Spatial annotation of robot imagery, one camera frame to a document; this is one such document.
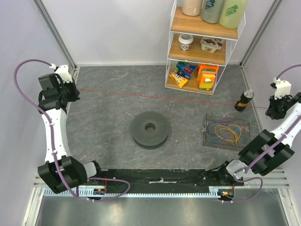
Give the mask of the black cable spool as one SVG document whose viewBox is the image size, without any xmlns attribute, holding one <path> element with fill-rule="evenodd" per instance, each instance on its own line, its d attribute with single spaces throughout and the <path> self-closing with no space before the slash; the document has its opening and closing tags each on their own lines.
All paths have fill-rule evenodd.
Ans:
<svg viewBox="0 0 301 226">
<path fill-rule="evenodd" d="M 134 117 L 131 136 L 143 149 L 157 149 L 168 139 L 170 123 L 167 118 L 155 111 L 146 111 Z"/>
</svg>

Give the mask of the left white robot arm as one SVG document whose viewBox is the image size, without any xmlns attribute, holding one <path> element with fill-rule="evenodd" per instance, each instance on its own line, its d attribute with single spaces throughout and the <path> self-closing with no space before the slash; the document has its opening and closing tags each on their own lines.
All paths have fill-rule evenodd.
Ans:
<svg viewBox="0 0 301 226">
<path fill-rule="evenodd" d="M 55 72 L 39 77 L 39 112 L 45 125 L 47 153 L 38 175 L 55 193 L 76 188 L 89 181 L 99 185 L 103 173 L 96 161 L 85 164 L 71 156 L 67 132 L 67 105 L 80 99 L 75 80 L 69 73 Z"/>
</svg>

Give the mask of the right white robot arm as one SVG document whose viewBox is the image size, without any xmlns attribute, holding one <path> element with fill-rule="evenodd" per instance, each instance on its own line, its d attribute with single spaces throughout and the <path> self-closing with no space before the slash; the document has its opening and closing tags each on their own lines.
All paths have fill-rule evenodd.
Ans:
<svg viewBox="0 0 301 226">
<path fill-rule="evenodd" d="M 273 120 L 282 120 L 282 123 L 272 131 L 264 129 L 239 152 L 238 159 L 204 171 L 200 175 L 202 185 L 242 184 L 248 172 L 265 176 L 294 155 L 291 146 L 301 130 L 301 94 L 282 98 L 271 96 L 265 114 Z"/>
</svg>

